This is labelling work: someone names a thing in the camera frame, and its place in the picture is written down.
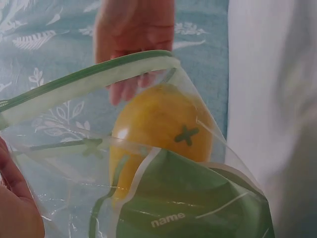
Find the hand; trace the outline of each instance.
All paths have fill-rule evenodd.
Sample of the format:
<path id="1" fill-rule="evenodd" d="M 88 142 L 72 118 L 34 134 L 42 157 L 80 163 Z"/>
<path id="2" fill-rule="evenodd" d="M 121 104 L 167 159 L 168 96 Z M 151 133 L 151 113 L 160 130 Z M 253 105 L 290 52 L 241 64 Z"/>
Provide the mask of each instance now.
<path id="1" fill-rule="evenodd" d="M 44 224 L 27 183 L 0 138 L 0 237 L 44 238 Z"/>
<path id="2" fill-rule="evenodd" d="M 174 0 L 103 0 L 94 30 L 95 61 L 140 51 L 172 51 L 173 38 Z M 152 83 L 153 78 L 145 75 L 110 85 L 110 102 L 128 101 L 138 86 Z"/>

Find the plastic bag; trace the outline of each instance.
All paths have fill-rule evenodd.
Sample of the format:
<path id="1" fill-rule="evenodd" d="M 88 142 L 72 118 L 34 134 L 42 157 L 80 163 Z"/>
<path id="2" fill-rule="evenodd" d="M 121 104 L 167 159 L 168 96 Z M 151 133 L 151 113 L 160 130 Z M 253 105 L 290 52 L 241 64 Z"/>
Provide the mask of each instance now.
<path id="1" fill-rule="evenodd" d="M 154 85 L 108 103 L 105 86 L 141 78 Z M 49 238 L 274 237 L 265 196 L 170 52 L 2 101 L 0 126 Z"/>

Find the white cloth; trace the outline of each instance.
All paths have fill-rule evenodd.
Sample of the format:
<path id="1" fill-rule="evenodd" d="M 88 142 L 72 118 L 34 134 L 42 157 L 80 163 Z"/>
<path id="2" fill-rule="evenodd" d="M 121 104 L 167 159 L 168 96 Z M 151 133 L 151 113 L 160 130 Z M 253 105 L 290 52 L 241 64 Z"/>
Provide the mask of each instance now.
<path id="1" fill-rule="evenodd" d="M 306 146 L 303 152 L 316 138 L 300 128 L 317 112 L 312 97 L 317 97 L 316 2 L 233 0 L 229 5 L 227 141 L 266 194 L 277 238 L 286 237 L 286 230 L 299 232 L 289 237 L 316 237 L 316 225 L 308 236 L 298 221 L 309 210 L 317 214 L 309 209 L 317 204 L 317 162 L 308 160 L 312 154 L 317 160 L 317 150 Z M 316 117 L 310 118 L 309 128 L 317 128 Z M 301 215 L 292 204 L 302 206 Z"/>

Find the orange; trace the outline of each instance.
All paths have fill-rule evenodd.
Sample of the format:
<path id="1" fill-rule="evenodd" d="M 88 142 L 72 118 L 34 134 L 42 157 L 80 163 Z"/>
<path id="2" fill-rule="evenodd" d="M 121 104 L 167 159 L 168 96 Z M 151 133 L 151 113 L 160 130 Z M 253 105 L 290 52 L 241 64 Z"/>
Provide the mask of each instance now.
<path id="1" fill-rule="evenodd" d="M 211 156 L 212 117 L 200 97 L 182 93 L 172 84 L 162 83 L 146 89 L 121 111 L 112 136 L 130 142 L 160 147 L 196 162 Z M 109 175 L 124 155 L 129 155 L 119 177 L 115 199 L 127 194 L 134 174 L 144 157 L 112 146 Z"/>

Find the green x mark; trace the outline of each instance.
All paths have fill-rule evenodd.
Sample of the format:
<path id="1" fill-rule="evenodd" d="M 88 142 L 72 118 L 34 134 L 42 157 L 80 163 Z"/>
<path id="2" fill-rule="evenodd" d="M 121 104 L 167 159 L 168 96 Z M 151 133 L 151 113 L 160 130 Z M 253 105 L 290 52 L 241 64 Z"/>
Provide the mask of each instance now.
<path id="1" fill-rule="evenodd" d="M 177 136 L 175 136 L 174 141 L 176 143 L 178 143 L 178 142 L 181 142 L 181 141 L 185 140 L 187 145 L 191 146 L 193 144 L 191 136 L 196 135 L 198 132 L 199 132 L 198 127 L 194 128 L 194 129 L 191 129 L 191 130 L 188 130 L 187 126 L 184 125 L 183 129 L 182 129 L 182 133 L 177 135 Z"/>
<path id="2" fill-rule="evenodd" d="M 83 139 L 87 149 L 83 152 L 83 156 L 87 157 L 90 154 L 94 154 L 97 158 L 102 159 L 103 155 L 97 148 L 102 142 L 102 139 Z"/>

